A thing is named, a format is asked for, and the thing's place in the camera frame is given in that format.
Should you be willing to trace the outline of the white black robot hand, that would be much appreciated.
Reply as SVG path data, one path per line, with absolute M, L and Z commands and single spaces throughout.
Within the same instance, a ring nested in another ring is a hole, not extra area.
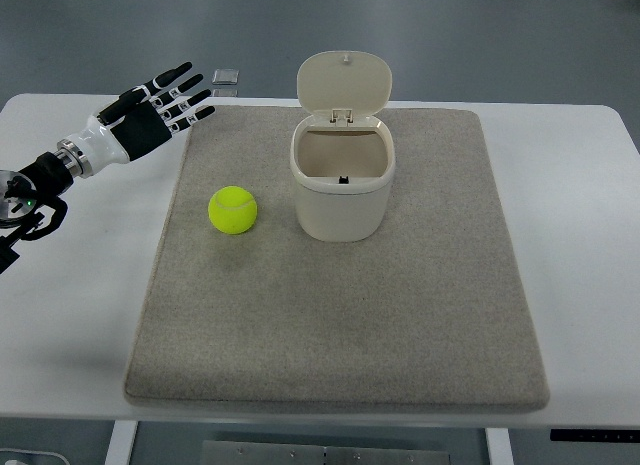
M 126 164 L 149 154 L 169 141 L 172 135 L 214 114 L 216 108 L 208 105 L 194 114 L 180 117 L 212 95 L 205 89 L 190 98 L 182 96 L 203 80 L 202 74 L 153 96 L 150 99 L 153 106 L 149 102 L 142 103 L 148 94 L 164 89 L 192 66 L 190 61 L 185 62 L 121 94 L 97 116 L 90 116 L 82 131 L 62 139 L 57 144 L 56 158 L 72 177 L 88 178 L 109 165 Z M 165 121 L 171 119 L 177 120 L 167 126 Z

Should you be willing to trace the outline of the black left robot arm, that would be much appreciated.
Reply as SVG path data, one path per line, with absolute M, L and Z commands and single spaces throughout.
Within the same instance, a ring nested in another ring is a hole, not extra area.
M 138 160 L 215 112 L 200 105 L 210 89 L 186 95 L 202 82 L 201 74 L 175 83 L 191 68 L 183 63 L 123 92 L 91 115 L 83 130 L 60 140 L 55 151 L 19 171 L 1 172 L 1 227 L 9 231 L 1 237 L 2 271 L 18 260 L 17 242 L 42 239 L 60 227 L 68 211 L 62 195 L 76 178 Z

